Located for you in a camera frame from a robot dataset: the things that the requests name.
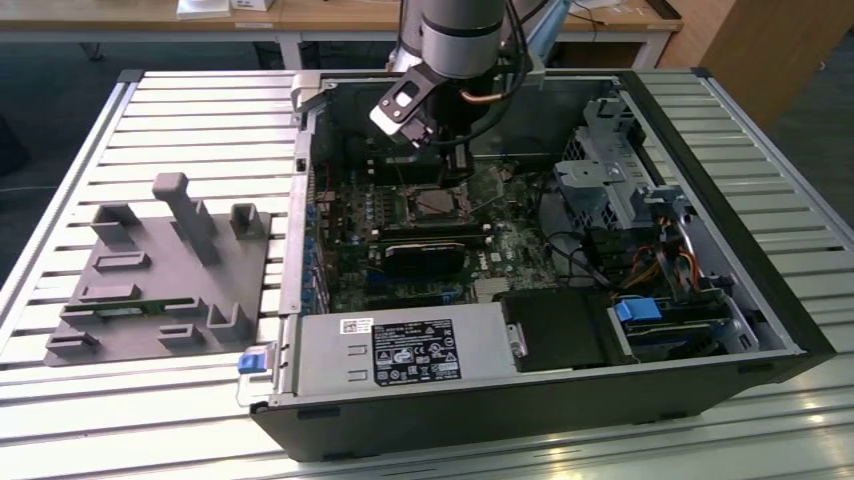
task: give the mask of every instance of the sticker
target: sticker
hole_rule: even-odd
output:
[[[464,378],[452,320],[374,325],[373,332],[381,387]]]
[[[371,333],[373,318],[345,318],[342,319],[342,335],[351,333]]]
[[[273,28],[273,23],[262,23],[262,22],[235,23],[235,28]]]
[[[125,315],[142,315],[139,308],[114,308],[113,310],[98,310],[99,317],[123,317]]]

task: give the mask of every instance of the wooden cabinet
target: wooden cabinet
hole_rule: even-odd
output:
[[[854,22],[852,0],[669,0],[685,26],[660,67],[706,67],[762,127],[786,111]]]

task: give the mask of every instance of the barcode sticker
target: barcode sticker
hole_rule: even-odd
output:
[[[373,318],[345,318],[342,319],[342,335],[350,335],[353,333],[371,333],[373,326]]]

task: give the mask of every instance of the blue tab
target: blue tab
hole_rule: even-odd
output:
[[[238,372],[265,373],[267,371],[267,354],[266,353],[245,353],[238,360]]]
[[[652,298],[628,298],[614,307],[621,322],[645,322],[662,319],[656,300]]]

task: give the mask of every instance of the motherboard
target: motherboard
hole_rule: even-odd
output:
[[[481,161],[441,188],[409,183],[412,164],[369,167],[319,188],[331,312],[492,302],[560,284],[532,216],[532,174]]]

